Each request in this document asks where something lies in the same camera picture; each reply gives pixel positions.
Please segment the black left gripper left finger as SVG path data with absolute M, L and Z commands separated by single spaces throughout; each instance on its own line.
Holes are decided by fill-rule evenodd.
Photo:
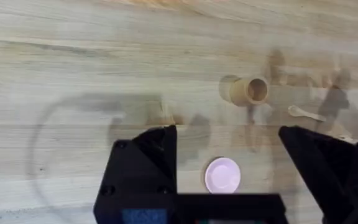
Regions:
M 169 223 L 177 193 L 177 128 L 150 128 L 114 142 L 93 214 L 97 223 Z

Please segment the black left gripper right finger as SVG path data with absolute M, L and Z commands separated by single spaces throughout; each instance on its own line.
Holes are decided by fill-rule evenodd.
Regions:
M 278 135 L 323 213 L 323 223 L 358 224 L 358 142 L 299 126 Z

